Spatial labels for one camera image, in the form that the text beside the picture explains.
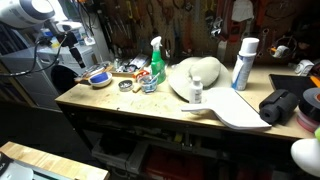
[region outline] green spray bottle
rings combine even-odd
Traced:
[[[160,51],[161,36],[158,36],[152,39],[151,45],[153,46],[152,60],[151,60],[152,75],[155,76],[159,73],[158,84],[160,84],[166,79],[165,63],[161,58],[161,51]]]

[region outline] white cloth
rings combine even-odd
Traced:
[[[241,22],[252,18],[254,18],[252,2],[250,0],[236,0],[233,4],[231,19]]]

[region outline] spray bottle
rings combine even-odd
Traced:
[[[257,38],[244,38],[237,56],[237,62],[232,74],[232,88],[243,91],[246,88],[249,74],[252,68],[256,50],[259,44]]]
[[[161,51],[160,51],[161,36],[158,36],[152,39],[151,45],[153,46],[152,60],[151,60],[152,75],[155,76],[159,73],[158,84],[160,84],[166,79],[165,63],[161,58]]]

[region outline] floor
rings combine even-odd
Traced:
[[[12,141],[101,167],[60,112],[0,102],[0,146]]]

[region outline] wooden workbench top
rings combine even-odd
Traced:
[[[238,91],[257,112],[259,111],[260,102],[273,92],[269,74],[293,75],[293,70],[287,67],[254,67],[250,73],[246,89]],[[58,97],[56,102],[58,104],[130,114],[163,121],[231,130],[222,124],[213,112],[201,115],[181,112],[181,105],[187,102],[183,101],[172,90],[167,81],[160,84],[156,92],[146,95],[141,91],[136,94],[131,91],[120,92],[118,83],[124,79],[130,78],[114,77],[110,85],[101,89],[93,89],[91,86],[78,84]],[[249,130],[245,132],[292,140],[312,138],[313,134],[297,123],[297,111],[298,108],[296,108],[291,120],[285,126],[277,124],[268,130]]]
[[[10,158],[77,180],[106,180],[109,172],[59,157],[17,143],[7,142],[0,148]]]

